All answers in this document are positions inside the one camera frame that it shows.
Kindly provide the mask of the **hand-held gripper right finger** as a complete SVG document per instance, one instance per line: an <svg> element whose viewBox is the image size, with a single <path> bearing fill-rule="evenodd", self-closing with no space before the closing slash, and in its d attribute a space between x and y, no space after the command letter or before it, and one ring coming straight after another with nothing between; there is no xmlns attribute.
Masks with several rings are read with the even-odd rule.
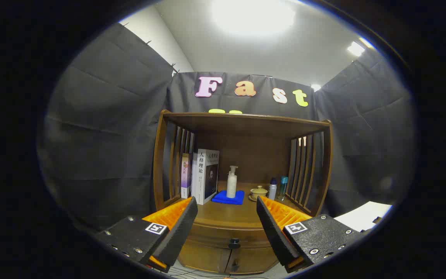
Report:
<svg viewBox="0 0 446 279"><path fill-rule="evenodd" d="M258 197L256 211L276 258L288 273L323 262L366 235L327 214L311 217L265 196Z"/></svg>

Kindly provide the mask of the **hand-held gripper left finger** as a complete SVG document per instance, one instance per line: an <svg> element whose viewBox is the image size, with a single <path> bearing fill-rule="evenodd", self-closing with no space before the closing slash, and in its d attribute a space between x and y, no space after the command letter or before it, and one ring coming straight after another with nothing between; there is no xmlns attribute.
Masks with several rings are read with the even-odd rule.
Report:
<svg viewBox="0 0 446 279"><path fill-rule="evenodd" d="M135 264L168 272L175 264L198 213L191 198L146 217L129 215L94 233L106 250Z"/></svg>

